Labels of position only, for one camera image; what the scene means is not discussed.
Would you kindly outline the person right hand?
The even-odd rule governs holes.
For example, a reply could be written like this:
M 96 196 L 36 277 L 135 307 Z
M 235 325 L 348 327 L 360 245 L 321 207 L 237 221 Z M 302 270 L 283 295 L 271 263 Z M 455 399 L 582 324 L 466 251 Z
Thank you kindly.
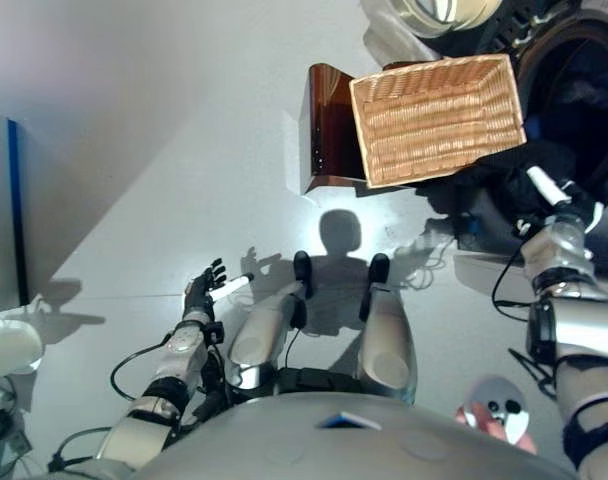
M 474 427 L 491 437 L 508 443 L 505 428 L 490 415 L 489 411 L 483 405 L 473 403 L 472 413 L 475 418 L 475 425 L 468 422 L 462 406 L 456 410 L 455 420 L 462 425 Z M 519 440 L 514 443 L 514 446 L 531 454 L 537 454 L 537 446 L 528 432 L 525 432 Z

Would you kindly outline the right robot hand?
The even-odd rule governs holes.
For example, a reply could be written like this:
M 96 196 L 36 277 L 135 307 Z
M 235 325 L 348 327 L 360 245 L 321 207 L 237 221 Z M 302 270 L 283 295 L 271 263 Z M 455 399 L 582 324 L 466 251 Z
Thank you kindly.
M 539 166 L 531 166 L 526 175 L 540 196 L 552 207 L 555 215 L 578 217 L 584 225 L 584 232 L 595 229 L 602 220 L 605 206 L 580 188 L 574 181 L 566 180 L 558 184 Z

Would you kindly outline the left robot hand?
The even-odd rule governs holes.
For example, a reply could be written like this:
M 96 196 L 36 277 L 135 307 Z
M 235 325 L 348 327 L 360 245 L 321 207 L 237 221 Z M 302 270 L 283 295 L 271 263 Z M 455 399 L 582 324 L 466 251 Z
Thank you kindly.
M 214 304 L 245 287 L 254 280 L 250 272 L 231 280 L 227 279 L 226 267 L 221 258 L 213 260 L 206 269 L 192 279 L 185 289 L 183 318 L 193 314 L 215 320 Z

